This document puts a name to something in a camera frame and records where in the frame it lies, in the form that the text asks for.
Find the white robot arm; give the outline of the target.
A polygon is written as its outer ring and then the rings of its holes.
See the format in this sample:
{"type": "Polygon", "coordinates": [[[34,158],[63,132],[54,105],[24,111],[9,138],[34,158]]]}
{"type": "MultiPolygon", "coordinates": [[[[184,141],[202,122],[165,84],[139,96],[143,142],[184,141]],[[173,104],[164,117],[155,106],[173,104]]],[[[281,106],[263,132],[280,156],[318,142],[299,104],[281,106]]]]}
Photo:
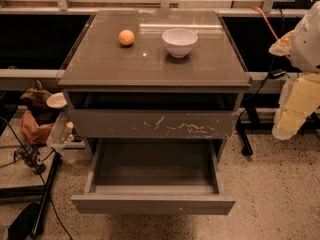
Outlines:
{"type": "Polygon", "coordinates": [[[288,140],[320,107],[320,2],[316,2],[296,27],[269,48],[276,56],[289,56],[302,75],[282,87],[272,134],[288,140]]]}

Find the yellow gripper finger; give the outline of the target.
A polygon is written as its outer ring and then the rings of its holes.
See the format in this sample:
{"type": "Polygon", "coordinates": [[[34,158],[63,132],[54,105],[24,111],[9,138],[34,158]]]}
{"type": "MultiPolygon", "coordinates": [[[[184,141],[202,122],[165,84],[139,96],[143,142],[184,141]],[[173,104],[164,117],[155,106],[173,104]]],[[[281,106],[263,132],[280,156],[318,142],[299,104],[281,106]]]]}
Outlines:
{"type": "Polygon", "coordinates": [[[290,139],[319,107],[319,74],[308,73],[296,80],[288,79],[282,87],[279,108],[275,112],[273,136],[279,140],[290,139]]]}

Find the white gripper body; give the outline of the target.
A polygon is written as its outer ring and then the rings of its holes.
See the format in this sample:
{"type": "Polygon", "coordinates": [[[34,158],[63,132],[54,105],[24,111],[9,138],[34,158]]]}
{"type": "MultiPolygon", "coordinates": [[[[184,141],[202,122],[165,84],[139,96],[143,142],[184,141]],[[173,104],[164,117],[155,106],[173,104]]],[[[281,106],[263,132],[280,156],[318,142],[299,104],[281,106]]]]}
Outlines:
{"type": "Polygon", "coordinates": [[[291,44],[295,31],[291,30],[278,39],[269,48],[269,52],[275,56],[289,56],[291,52],[291,44]]]}

